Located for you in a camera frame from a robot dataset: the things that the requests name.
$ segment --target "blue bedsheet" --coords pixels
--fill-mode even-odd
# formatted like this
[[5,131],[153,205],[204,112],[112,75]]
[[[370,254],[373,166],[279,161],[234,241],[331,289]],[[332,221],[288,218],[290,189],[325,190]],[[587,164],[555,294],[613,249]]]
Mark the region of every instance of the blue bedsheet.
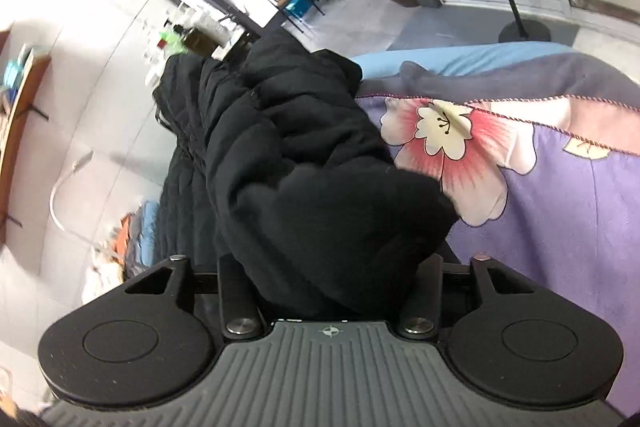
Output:
[[511,42],[394,50],[359,55],[352,60],[362,68],[364,79],[373,79],[395,75],[404,61],[416,62],[434,73],[466,75],[485,72],[544,55],[574,51],[569,46],[554,42]]

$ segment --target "crosshair logo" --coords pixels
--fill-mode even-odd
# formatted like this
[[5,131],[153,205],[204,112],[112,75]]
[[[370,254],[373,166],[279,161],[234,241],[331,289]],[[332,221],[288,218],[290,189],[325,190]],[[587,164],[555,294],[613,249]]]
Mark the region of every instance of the crosshair logo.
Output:
[[323,328],[320,331],[324,333],[327,337],[335,337],[339,333],[342,333],[342,330],[338,330],[338,328],[336,328],[334,325],[327,326],[326,328]]

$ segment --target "black hair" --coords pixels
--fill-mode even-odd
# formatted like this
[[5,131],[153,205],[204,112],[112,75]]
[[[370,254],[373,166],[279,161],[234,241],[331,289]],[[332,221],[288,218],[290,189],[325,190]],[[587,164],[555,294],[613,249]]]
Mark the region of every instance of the black hair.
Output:
[[624,420],[618,427],[640,427],[640,411]]
[[0,409],[0,427],[49,427],[42,418],[30,411],[17,409],[15,418],[12,418]]

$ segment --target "gray floor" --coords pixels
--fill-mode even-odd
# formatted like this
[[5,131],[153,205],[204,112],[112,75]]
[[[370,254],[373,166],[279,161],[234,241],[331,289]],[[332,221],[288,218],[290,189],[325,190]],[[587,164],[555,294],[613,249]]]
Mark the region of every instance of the gray floor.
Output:
[[[388,49],[495,43],[498,41],[500,30],[511,21],[513,15],[505,10],[467,6],[423,7],[414,13]],[[543,22],[551,30],[552,41],[568,46],[574,43],[578,26],[548,19]]]
[[382,52],[401,34],[418,8],[404,8],[389,0],[321,0],[325,16],[311,8],[303,33],[285,24],[307,49],[328,48],[345,57]]
[[[510,12],[462,6],[404,8],[389,0],[328,0],[322,16],[312,8],[299,32],[286,28],[309,50],[328,48],[346,57],[386,49],[436,48],[497,42],[513,20]],[[546,20],[555,42],[571,46],[578,27]]]

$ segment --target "gray ribbed pad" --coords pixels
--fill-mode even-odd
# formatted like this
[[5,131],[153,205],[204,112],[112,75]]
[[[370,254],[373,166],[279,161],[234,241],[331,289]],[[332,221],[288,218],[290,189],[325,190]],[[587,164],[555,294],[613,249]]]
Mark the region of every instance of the gray ribbed pad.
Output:
[[95,412],[60,402],[44,419],[53,427],[611,427],[620,422],[603,402],[557,412],[494,403],[460,383],[434,346],[401,341],[384,323],[293,322],[278,322],[261,340],[231,344],[203,381],[169,403]]

